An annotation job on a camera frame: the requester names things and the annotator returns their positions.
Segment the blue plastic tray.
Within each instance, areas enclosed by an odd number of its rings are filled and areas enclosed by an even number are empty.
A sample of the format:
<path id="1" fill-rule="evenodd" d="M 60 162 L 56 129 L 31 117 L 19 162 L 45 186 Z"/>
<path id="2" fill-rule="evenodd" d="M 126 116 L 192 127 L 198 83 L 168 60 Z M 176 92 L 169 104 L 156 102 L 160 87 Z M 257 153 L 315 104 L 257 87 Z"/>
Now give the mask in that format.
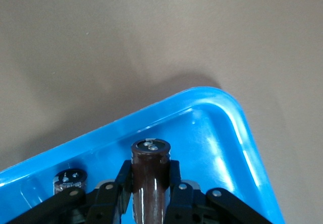
<path id="1" fill-rule="evenodd" d="M 51 197 L 62 170 L 85 170 L 87 191 L 113 179 L 131 145 L 145 138 L 169 142 L 182 178 L 203 192 L 227 189 L 273 224 L 285 224 L 241 106 L 211 87 L 182 91 L 0 172 L 0 224 Z"/>

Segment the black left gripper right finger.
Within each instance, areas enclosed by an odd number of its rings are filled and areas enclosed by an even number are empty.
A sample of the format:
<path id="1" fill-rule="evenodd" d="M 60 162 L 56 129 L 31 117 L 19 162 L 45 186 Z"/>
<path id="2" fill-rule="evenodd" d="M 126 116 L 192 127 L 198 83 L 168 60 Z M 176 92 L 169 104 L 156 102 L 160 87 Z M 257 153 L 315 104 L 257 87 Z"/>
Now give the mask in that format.
<path id="1" fill-rule="evenodd" d="M 196 182 L 183 181 L 177 160 L 170 162 L 170 191 L 165 224 L 273 224 L 224 188 L 203 193 Z"/>

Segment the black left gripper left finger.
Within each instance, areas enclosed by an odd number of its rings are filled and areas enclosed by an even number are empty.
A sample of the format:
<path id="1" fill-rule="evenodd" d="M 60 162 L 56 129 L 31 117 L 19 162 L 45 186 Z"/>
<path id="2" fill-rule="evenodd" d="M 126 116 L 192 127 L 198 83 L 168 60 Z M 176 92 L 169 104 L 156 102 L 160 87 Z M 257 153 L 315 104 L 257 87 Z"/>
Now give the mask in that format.
<path id="1" fill-rule="evenodd" d="M 132 163 L 124 161 L 113 181 L 90 193 L 69 187 L 7 224 L 121 224 L 132 191 Z"/>

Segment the long brown electrolytic capacitor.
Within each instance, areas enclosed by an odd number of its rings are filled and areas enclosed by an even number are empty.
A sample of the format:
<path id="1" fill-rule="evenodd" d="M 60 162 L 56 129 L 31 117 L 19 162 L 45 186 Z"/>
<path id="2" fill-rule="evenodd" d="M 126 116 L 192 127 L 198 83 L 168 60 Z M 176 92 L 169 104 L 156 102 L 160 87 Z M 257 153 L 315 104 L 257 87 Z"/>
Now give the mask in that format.
<path id="1" fill-rule="evenodd" d="M 146 138 L 131 146 L 133 217 L 136 224 L 163 224 L 169 203 L 168 142 Z"/>

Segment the short dark electrolytic capacitor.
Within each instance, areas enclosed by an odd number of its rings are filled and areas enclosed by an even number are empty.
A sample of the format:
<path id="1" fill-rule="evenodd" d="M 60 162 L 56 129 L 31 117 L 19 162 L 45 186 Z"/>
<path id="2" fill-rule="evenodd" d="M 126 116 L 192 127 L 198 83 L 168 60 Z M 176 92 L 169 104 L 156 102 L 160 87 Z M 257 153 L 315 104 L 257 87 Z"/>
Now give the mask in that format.
<path id="1" fill-rule="evenodd" d="M 82 169 L 67 169 L 57 173 L 52 181 L 53 194 L 57 194 L 69 187 L 86 190 L 88 174 Z"/>

